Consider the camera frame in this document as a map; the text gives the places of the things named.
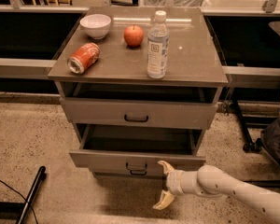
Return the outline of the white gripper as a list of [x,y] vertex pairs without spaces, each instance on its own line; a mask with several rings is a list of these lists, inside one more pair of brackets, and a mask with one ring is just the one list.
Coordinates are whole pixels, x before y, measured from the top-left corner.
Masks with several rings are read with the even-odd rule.
[[195,194],[197,188],[197,173],[194,171],[175,170],[167,161],[158,161],[162,166],[163,173],[167,175],[166,187],[159,201],[153,205],[156,210],[167,208],[174,200],[174,195]]

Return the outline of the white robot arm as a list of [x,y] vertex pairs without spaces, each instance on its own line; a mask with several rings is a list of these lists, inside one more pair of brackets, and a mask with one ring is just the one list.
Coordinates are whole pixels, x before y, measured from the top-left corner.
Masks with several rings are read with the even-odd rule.
[[212,165],[204,165],[197,171],[184,171],[175,169],[167,161],[158,161],[158,164],[166,175],[166,189],[153,205],[156,210],[167,208],[176,196],[186,194],[202,198],[229,196],[280,224],[280,193],[238,180]]

